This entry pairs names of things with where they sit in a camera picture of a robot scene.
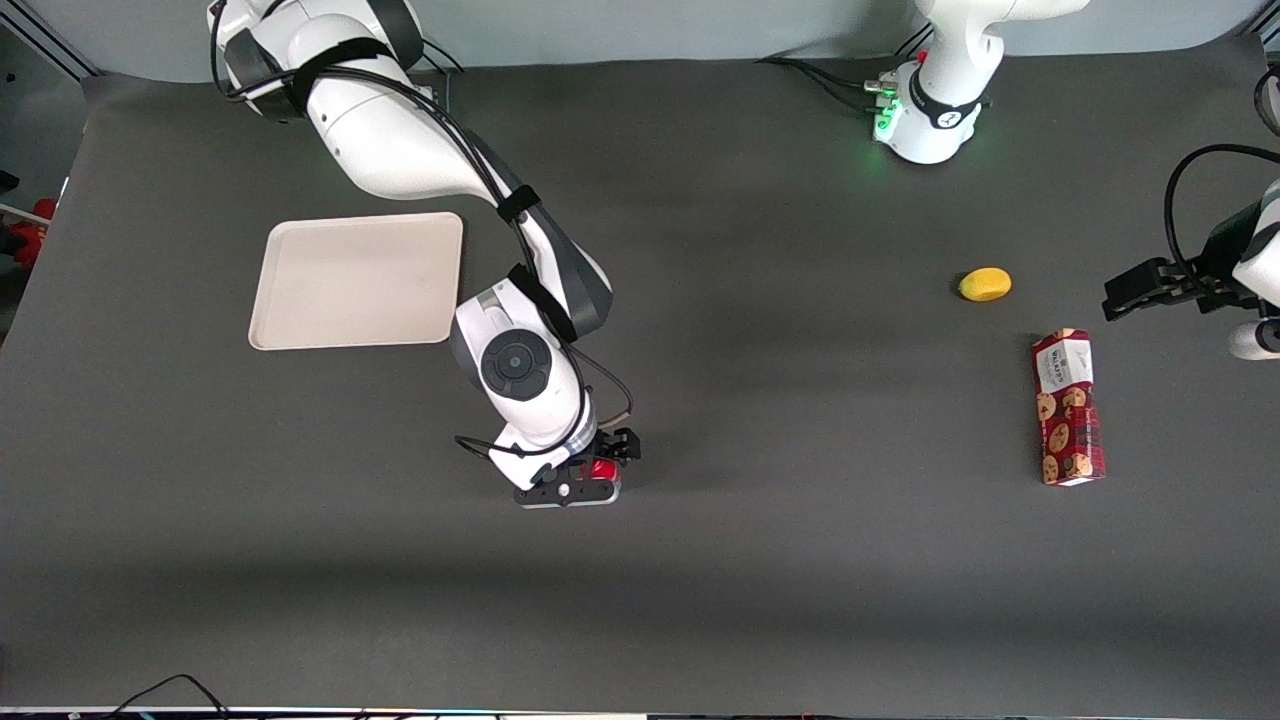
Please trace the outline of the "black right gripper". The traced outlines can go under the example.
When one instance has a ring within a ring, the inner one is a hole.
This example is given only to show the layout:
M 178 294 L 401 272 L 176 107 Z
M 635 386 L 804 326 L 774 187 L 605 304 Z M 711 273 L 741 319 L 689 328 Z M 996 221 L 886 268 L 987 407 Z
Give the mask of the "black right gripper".
M 632 429 L 598 430 L 584 451 L 547 471 L 543 483 L 567 483 L 571 489 L 613 489 L 621 484 L 622 470 L 640 457 L 641 441 Z

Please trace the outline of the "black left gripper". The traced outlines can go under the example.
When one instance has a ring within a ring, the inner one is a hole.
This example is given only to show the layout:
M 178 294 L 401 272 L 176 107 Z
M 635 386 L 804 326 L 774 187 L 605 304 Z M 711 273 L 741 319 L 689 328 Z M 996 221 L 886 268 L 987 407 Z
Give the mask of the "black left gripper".
M 1253 238 L 1261 201 L 1219 223 L 1201 252 L 1189 258 L 1172 237 L 1179 266 L 1164 258 L 1151 258 L 1103 283 L 1103 318 L 1116 322 L 1137 310 L 1174 306 L 1193 301 L 1199 313 L 1239 307 L 1265 313 L 1265 301 L 1233 277 Z

